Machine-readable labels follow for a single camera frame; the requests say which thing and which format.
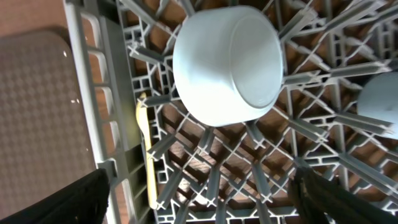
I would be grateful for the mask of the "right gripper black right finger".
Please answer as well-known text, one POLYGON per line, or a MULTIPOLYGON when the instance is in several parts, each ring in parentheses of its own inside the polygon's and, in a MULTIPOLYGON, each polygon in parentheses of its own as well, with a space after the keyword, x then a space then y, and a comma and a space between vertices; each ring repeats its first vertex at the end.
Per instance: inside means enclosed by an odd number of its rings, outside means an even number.
POLYGON ((299 167, 289 180, 288 197, 301 220, 327 224, 327 217, 341 224, 397 223, 397 217, 354 196, 313 169, 299 167))

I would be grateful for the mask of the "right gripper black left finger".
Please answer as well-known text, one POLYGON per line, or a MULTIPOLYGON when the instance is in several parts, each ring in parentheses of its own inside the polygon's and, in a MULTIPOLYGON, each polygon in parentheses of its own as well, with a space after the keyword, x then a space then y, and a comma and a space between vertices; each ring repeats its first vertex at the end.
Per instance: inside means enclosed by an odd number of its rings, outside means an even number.
POLYGON ((102 223, 109 193, 108 175, 99 168, 1 223, 102 223))

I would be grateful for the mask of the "yellow plastic spoon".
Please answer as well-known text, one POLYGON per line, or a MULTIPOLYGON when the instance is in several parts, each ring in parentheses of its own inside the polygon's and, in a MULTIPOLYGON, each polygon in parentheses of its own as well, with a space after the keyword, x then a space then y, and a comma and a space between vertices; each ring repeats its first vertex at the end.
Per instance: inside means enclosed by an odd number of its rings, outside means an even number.
POLYGON ((142 132, 144 149, 145 149, 145 159, 146 159, 146 176, 147 176, 147 196, 149 201, 149 206, 153 210, 157 210, 157 184, 155 179, 155 168, 154 160, 151 158, 148 151, 152 147, 152 142, 150 138, 150 126, 147 115, 147 108, 143 106, 143 99, 146 98, 146 93, 143 92, 138 98, 136 105, 136 119, 137 124, 142 132))

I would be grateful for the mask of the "light blue cup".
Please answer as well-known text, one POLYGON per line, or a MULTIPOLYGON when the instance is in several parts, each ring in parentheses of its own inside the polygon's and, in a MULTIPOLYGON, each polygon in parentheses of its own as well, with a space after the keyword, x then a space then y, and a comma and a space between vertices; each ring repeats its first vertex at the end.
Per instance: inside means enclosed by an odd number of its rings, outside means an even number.
POLYGON ((397 72, 382 73, 363 87, 357 114, 392 123, 391 132, 382 137, 397 139, 397 72))

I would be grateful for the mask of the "light blue rice bowl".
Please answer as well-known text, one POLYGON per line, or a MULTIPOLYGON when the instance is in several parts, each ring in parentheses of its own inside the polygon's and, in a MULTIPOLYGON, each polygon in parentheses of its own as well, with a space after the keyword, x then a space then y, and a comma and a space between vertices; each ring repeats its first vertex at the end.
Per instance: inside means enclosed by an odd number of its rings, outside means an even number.
POLYGON ((270 20, 252 6, 203 10, 182 25, 172 67, 179 97, 203 124, 258 119, 280 92, 283 52, 270 20))

